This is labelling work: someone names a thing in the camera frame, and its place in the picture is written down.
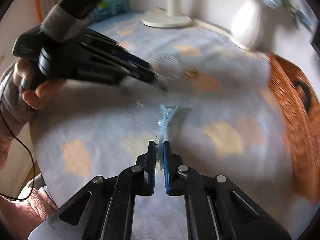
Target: human hand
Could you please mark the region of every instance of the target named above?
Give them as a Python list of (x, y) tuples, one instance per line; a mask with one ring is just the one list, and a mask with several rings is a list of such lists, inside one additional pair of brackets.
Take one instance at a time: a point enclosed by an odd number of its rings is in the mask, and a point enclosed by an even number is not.
[[(30, 79), (34, 73), (34, 67), (29, 60), (20, 58), (16, 61), (13, 71), (13, 82), (19, 87), (21, 79)], [(36, 90), (28, 90), (22, 93), (22, 99), (33, 109), (40, 110), (52, 101), (65, 80), (47, 80), (41, 83)]]

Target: blue hair clip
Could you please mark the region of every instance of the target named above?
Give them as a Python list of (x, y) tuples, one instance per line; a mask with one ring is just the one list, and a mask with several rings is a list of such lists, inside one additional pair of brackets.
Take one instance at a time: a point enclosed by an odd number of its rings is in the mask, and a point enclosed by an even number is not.
[(176, 114), (176, 112), (178, 110), (178, 106), (174, 109), (171, 109), (169, 107), (165, 107), (164, 105), (160, 105), (159, 107), (162, 111), (163, 118), (158, 123), (159, 126), (161, 127), (160, 135), (159, 135), (158, 158), (159, 158), (159, 162), (160, 162), (160, 169), (163, 170), (163, 168), (164, 168), (164, 159), (163, 159), (164, 133), (167, 130), (168, 124), (170, 123), (170, 121), (172, 120), (174, 115)]

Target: white lamp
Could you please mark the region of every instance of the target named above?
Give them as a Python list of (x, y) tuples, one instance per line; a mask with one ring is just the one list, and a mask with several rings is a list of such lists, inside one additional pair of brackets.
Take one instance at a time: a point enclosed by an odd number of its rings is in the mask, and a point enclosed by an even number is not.
[(181, 13), (181, 0), (167, 0), (166, 12), (158, 9), (146, 14), (142, 23), (155, 28), (183, 28), (191, 25), (192, 19)]

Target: pink fabric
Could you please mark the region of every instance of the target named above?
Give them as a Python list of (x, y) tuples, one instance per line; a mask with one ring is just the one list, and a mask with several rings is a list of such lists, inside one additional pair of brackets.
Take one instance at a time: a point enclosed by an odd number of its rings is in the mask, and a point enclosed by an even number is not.
[(8, 151), (12, 141), (0, 140), (0, 170), (4, 167), (8, 158)]
[[(0, 169), (5, 165), (10, 145), (11, 142), (0, 140)], [(33, 189), (25, 201), (10, 201), (0, 196), (0, 209), (17, 235), (27, 240), (29, 234), (58, 208), (40, 188)]]

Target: white lamp base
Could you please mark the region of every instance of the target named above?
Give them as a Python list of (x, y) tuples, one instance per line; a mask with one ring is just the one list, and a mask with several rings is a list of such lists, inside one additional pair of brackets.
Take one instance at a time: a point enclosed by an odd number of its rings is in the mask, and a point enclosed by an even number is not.
[(146, 14), (142, 23), (154, 28), (184, 28), (192, 24), (192, 19), (184, 14), (169, 16), (165, 11), (158, 9)]

